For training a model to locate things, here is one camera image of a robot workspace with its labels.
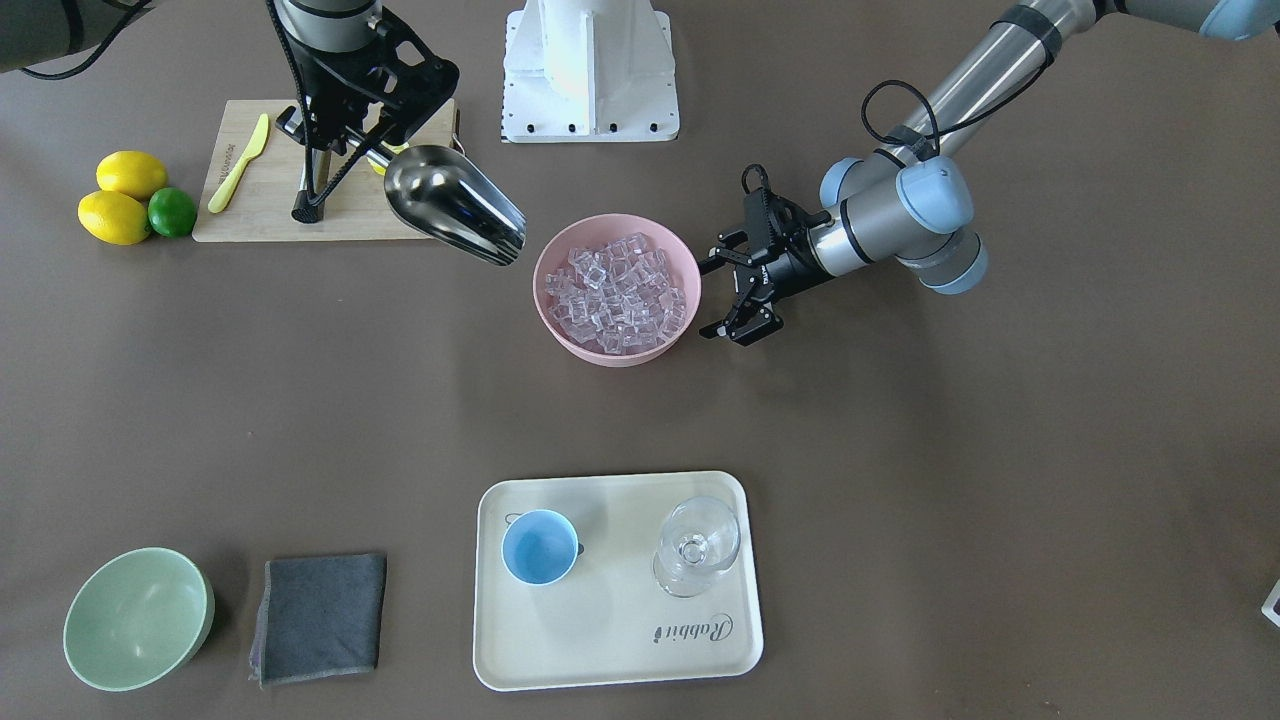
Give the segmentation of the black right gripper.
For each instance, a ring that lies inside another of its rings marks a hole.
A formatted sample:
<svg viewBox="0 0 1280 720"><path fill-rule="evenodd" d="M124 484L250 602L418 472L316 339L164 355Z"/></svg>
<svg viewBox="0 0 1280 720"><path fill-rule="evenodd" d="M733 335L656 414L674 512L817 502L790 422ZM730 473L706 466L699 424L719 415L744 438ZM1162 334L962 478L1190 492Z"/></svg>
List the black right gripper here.
<svg viewBox="0 0 1280 720"><path fill-rule="evenodd" d="M458 67L390 10L279 10L276 36L300 106L300 128L289 135L305 149L346 152L374 104L381 108L378 123L358 140L356 156L379 142L403 143L460 81ZM351 158L317 190L315 201L325 200L356 161Z"/></svg>

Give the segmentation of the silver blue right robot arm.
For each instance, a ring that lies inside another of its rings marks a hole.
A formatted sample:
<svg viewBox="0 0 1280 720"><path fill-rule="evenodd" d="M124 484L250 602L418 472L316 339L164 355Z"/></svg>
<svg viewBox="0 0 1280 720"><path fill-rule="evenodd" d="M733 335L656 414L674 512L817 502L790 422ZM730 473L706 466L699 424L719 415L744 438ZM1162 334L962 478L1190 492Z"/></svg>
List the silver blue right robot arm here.
<svg viewBox="0 0 1280 720"><path fill-rule="evenodd" d="M154 1L5 1L1 68L69 79L96 63ZM457 65L435 55L379 1L269 1L298 109L292 137L307 155L294 219L323 204L378 143L410 140L452 99Z"/></svg>

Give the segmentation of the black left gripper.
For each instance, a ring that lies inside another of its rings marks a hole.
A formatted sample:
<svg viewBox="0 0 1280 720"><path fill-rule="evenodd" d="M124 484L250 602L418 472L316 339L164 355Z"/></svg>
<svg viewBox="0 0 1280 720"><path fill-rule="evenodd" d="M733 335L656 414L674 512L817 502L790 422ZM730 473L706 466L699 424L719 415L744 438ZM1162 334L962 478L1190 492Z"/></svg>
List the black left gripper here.
<svg viewBox="0 0 1280 720"><path fill-rule="evenodd" d="M736 269L735 300L723 320L699 329L705 340L724 338L749 346L780 331L785 322L769 302L805 292L835 277L827 272L813 247L810 232L831 225L829 211L805 211L796 202L774 193L765 168L746 167L741 176L745 231L726 231L708 255L698 261L701 275L726 265Z"/></svg>

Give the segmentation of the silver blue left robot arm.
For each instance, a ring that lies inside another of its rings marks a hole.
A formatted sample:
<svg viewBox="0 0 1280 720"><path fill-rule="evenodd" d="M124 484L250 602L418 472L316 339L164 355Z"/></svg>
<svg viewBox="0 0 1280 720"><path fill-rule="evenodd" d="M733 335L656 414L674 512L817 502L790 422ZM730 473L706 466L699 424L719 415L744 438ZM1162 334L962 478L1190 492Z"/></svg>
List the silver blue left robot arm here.
<svg viewBox="0 0 1280 720"><path fill-rule="evenodd" d="M771 188L765 169L745 177L744 222L722 233L701 274L730 266L735 300L701 336L748 346L778 331L776 304L883 260L895 260L937 293L964 293L989 256L970 228L974 205L954 154L996 111L1028 90L1064 42L1107 15L1133 15L1207 38L1243 41L1277 27L1275 1L1019 1L919 109L865 158L835 163L806 211Z"/></svg>

